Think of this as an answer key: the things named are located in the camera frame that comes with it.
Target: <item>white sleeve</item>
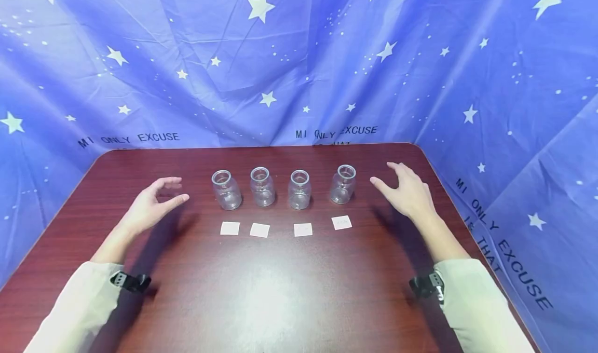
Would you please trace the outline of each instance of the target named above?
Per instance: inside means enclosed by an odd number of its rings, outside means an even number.
[[[444,282],[442,311],[463,352],[534,352],[507,299],[479,260],[446,260],[434,269]]]
[[[24,353],[87,352],[117,305],[110,277],[122,265],[86,262],[71,276]]]

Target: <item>blue cloth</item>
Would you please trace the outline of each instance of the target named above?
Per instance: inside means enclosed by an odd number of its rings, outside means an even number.
[[[1,0],[0,284],[107,150],[408,141],[542,351],[593,351],[594,9]]]

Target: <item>small paper square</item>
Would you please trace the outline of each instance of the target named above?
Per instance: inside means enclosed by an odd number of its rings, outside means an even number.
[[[260,238],[267,238],[268,231],[270,231],[269,224],[253,223],[251,225],[251,231],[249,232],[249,235],[258,236]]]
[[[223,222],[220,226],[220,235],[239,235],[239,222]]]
[[[348,215],[334,216],[333,224],[335,230],[342,230],[343,228],[353,227],[351,226],[351,220],[349,219]]]
[[[295,223],[295,238],[298,236],[311,236],[311,223]]]

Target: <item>black wrist strap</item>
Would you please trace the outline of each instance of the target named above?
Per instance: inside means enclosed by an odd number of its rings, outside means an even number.
[[[151,278],[146,274],[140,274],[134,277],[133,275],[119,271],[112,275],[110,283],[129,292],[143,293],[150,286]]]

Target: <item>glass jar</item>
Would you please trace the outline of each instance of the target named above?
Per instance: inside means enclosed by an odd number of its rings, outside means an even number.
[[[268,169],[263,167],[255,168],[251,171],[251,192],[253,199],[259,207],[268,207],[272,205],[275,198],[274,182],[270,177]]]
[[[218,170],[212,175],[212,187],[216,200],[224,210],[239,208],[241,204],[241,191],[237,181],[228,170]]]
[[[301,210],[309,206],[311,199],[311,184],[309,174],[303,170],[295,170],[289,182],[289,205],[293,209]]]
[[[351,165],[340,165],[333,176],[330,199],[335,203],[348,203],[353,191],[355,191],[355,168]]]

